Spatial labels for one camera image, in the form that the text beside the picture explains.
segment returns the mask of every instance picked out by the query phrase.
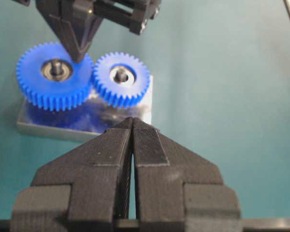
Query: large blue gear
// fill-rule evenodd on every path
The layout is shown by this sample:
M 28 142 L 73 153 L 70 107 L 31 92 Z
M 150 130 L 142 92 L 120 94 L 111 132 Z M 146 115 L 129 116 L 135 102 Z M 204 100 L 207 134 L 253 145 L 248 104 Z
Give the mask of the large blue gear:
M 69 63 L 71 76 L 62 82 L 55 82 L 44 77 L 42 66 L 54 58 Z M 38 108 L 65 111 L 86 101 L 92 89 L 93 62 L 86 54 L 79 63 L 74 63 L 69 54 L 59 43 L 46 43 L 27 51 L 16 67 L 16 78 L 27 100 Z
M 115 66 L 124 66 L 132 71 L 135 81 L 132 86 L 119 85 L 110 78 L 110 71 Z M 129 108 L 138 104 L 150 84 L 147 67 L 134 56 L 124 53 L 110 53 L 102 56 L 93 69 L 93 86 L 99 97 L 114 108 Z

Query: gear teeth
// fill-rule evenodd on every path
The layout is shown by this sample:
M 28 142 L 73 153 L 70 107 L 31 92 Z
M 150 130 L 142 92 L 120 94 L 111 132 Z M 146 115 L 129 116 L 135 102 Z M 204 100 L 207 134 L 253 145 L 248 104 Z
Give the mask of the gear teeth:
M 27 98 L 28 102 L 32 103 L 32 105 L 37 106 L 39 109 L 44 110 L 56 110 L 56 111 L 65 111 L 65 110 L 71 110 L 72 108 L 76 108 L 78 105 L 81 105 L 84 103 L 87 99 L 87 97 L 90 94 L 91 91 L 91 82 L 89 82 L 89 86 L 83 87 L 81 90 L 76 90 L 75 93 L 69 94 L 69 95 L 62 95 L 62 96 L 49 96 L 43 93 L 40 93 L 38 91 L 35 91 L 34 89 L 31 89 L 26 83 L 26 80 L 23 79 L 23 63 L 24 60 L 27 59 L 27 56 L 32 53 L 37 53 L 38 50 L 44 49 L 46 46 L 57 46 L 59 45 L 58 42 L 53 43 L 44 43 L 44 44 L 38 44 L 34 46 L 33 48 L 30 48 L 28 51 L 26 51 L 19 59 L 16 68 L 15 68 L 15 74 L 16 79 L 19 85 L 19 88 L 23 95 Z M 94 69 L 94 64 L 88 54 L 85 55 L 85 65 L 88 65 L 90 67 L 90 70 Z
M 136 88 L 139 88 L 139 92 L 138 89 L 132 90 L 132 92 L 128 91 L 128 93 L 126 89 L 124 91 L 118 91 L 120 88 L 125 87 L 114 89 L 114 85 L 111 84 L 113 80 L 109 78 L 109 72 L 107 70 L 110 70 L 117 63 L 122 63 L 132 69 L 137 66 L 137 70 L 141 70 L 140 75 L 143 80 L 140 82 L 140 85 L 136 85 Z M 138 58 L 135 58 L 135 56 L 130 56 L 123 52 L 111 52 L 101 56 L 93 66 L 92 82 L 99 97 L 108 106 L 127 109 L 138 104 L 144 97 L 149 88 L 150 74 L 147 67 Z

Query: metal shaft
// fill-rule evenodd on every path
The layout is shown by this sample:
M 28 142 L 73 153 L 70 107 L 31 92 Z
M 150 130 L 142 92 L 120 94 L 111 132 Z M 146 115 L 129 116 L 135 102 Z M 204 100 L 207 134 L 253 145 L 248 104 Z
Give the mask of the metal shaft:
M 59 76 L 63 73 L 62 63 L 60 62 L 59 59 L 51 60 L 51 65 L 52 65 L 52 69 L 51 69 L 52 75 Z

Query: blue gear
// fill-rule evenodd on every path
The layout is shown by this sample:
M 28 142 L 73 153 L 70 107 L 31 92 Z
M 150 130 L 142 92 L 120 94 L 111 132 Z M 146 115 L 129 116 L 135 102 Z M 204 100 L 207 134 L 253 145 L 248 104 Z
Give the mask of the blue gear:
M 41 72 L 45 62 L 54 58 L 69 63 L 71 76 L 62 81 L 48 80 Z M 16 78 L 20 90 L 27 100 L 45 110 L 70 110 L 86 101 L 92 90 L 93 63 L 89 55 L 79 63 L 74 63 L 59 43 L 46 43 L 27 51 L 16 67 Z
M 132 86 L 119 85 L 110 78 L 115 66 L 124 66 L 132 71 L 135 81 Z M 99 97 L 114 108 L 128 108 L 138 104 L 150 84 L 147 67 L 134 56 L 124 53 L 110 53 L 102 56 L 93 69 L 93 86 Z

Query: metal plate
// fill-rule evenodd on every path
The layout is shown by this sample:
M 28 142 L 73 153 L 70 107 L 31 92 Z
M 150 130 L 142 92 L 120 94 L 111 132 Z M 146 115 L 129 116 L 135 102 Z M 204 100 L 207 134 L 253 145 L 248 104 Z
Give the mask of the metal plate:
M 107 106 L 95 90 L 81 106 L 65 112 L 38 109 L 24 100 L 17 119 L 17 128 L 20 132 L 31 135 L 85 142 L 127 117 L 138 117 L 151 124 L 152 89 L 151 76 L 149 89 L 141 102 L 128 109 Z

